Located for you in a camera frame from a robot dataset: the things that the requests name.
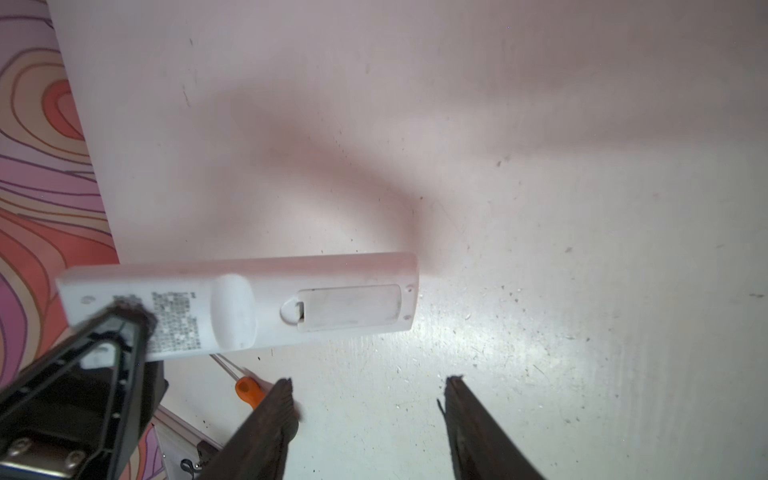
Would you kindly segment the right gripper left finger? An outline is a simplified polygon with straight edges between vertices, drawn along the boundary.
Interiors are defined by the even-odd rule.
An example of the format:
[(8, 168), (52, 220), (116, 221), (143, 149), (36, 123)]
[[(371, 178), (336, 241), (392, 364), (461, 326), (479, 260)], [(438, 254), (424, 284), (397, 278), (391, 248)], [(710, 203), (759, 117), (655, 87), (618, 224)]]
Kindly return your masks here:
[(289, 444), (299, 429), (290, 378), (278, 380), (198, 479), (284, 478)]

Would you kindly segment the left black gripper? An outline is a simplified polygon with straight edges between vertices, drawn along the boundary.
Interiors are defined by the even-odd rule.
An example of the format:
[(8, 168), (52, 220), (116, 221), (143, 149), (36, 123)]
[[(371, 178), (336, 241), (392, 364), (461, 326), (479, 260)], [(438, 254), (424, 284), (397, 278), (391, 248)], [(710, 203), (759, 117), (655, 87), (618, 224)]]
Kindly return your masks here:
[(4, 479), (118, 479), (144, 467), (168, 383), (146, 360), (157, 320), (116, 302), (1, 391)]

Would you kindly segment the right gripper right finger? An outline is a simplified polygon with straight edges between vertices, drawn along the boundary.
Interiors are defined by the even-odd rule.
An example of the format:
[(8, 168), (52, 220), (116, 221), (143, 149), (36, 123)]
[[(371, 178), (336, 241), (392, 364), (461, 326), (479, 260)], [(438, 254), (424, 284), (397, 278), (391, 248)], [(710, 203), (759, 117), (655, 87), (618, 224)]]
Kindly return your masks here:
[(438, 406), (456, 479), (544, 479), (461, 376), (446, 379), (444, 396)]

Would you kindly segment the orange handle screwdriver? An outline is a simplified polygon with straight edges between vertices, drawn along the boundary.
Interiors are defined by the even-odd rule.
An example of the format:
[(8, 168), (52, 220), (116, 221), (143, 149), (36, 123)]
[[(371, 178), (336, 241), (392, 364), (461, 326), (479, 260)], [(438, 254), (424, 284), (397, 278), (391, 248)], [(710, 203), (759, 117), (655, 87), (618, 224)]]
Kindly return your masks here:
[(258, 381), (224, 355), (211, 354), (210, 358), (234, 380), (234, 390), (239, 399), (255, 410), (266, 397)]

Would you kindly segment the long white remote control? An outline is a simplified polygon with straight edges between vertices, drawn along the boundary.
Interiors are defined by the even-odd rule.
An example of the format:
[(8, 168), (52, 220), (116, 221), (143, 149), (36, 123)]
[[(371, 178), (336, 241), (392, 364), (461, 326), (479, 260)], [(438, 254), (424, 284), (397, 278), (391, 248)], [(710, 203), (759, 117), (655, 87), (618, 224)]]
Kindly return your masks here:
[(71, 267), (56, 280), (76, 326), (115, 301), (157, 324), (150, 361), (410, 329), (419, 287), (412, 253)]

